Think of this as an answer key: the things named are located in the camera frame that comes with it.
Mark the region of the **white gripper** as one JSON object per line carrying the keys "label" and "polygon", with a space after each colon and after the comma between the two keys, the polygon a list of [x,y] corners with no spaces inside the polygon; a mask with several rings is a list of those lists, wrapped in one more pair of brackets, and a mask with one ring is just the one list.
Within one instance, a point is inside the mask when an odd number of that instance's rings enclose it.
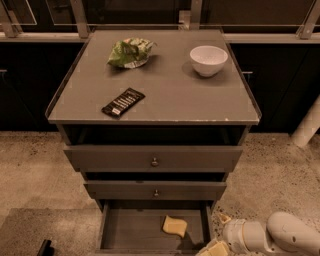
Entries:
{"label": "white gripper", "polygon": [[196,256],[229,256],[231,249],[245,249],[246,245],[243,238],[243,227],[246,222],[245,219],[232,219],[222,213],[218,214],[218,217],[223,228],[223,241],[211,242],[202,248]]}

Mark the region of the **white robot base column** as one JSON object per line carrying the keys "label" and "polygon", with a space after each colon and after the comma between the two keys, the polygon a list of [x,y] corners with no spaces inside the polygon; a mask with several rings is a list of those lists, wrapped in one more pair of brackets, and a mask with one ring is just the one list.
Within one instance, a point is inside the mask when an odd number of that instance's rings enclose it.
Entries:
{"label": "white robot base column", "polygon": [[313,105],[308,110],[303,120],[298,125],[295,132],[292,134],[293,142],[304,147],[316,134],[320,128],[320,95],[314,101]]}

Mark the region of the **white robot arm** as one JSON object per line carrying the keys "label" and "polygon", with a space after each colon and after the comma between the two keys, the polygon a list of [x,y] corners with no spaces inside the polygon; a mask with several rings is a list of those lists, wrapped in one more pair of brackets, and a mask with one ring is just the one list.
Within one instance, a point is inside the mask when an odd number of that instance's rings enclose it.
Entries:
{"label": "white robot arm", "polygon": [[262,253],[265,256],[320,256],[320,233],[286,212],[272,213],[266,222],[220,215],[222,240],[212,239],[196,256]]}

